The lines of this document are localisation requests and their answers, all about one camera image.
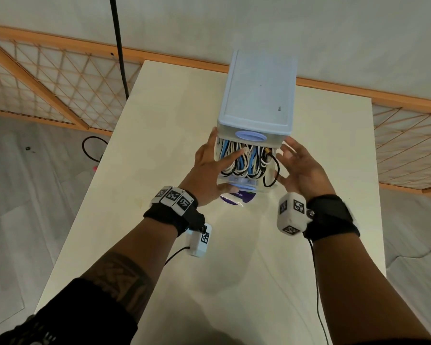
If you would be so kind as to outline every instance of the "white table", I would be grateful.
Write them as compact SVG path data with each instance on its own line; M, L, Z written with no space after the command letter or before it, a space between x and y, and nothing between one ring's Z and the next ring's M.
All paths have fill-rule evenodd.
M157 190L179 184L216 125L225 81L145 62L37 309L131 230ZM297 87L294 113L293 137L327 170L385 272L370 99ZM214 332L249 345L324 344L308 242L275 227L283 193L201 208L213 226L208 252L165 267L134 344L189 344ZM184 245L182 235L171 253Z

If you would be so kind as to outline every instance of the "hand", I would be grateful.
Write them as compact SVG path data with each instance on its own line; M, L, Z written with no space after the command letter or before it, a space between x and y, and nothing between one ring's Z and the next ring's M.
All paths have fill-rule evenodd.
M214 160L216 138L217 127L214 127L207 143L196 151L195 166L179 185L179 188L191 192L196 197L199 206L207 205L224 193L239 191L236 186L230 184L217 185L217 177L247 150L243 148L216 162Z
M287 192L302 194L307 202L316 196L335 195L324 168L308 150L291 137L284 141L286 144L280 148L283 154L277 154L276 158L289 172L287 178L278 176L278 181L284 185Z

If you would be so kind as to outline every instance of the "person's right hand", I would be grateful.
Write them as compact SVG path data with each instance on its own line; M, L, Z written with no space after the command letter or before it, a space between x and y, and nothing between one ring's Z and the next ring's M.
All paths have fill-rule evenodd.
M321 195L335 195L335 190L324 168L310 155L308 150L295 139L286 137L286 144L281 145L283 154L276 158L289 172L287 178L278 176L287 192L298 192L308 202Z

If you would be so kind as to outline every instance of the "person's left hand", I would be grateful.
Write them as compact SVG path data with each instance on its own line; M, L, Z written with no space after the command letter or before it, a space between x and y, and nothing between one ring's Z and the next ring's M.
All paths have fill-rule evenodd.
M214 160L214 146L217 139L217 127L212 129L206 144L196 151L195 166L190 170L179 185L180 189L189 191L198 200L199 206L207 205L222 194L238 192L239 189L231 184L217 185L217 176L230 166L239 156L246 152L246 148L225 156L222 160Z

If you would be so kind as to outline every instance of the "tattoo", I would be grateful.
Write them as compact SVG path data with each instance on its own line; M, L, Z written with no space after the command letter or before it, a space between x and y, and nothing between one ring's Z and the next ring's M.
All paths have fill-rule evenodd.
M105 253L81 278L91 281L118 301L139 322L153 292L153 282L128 257Z

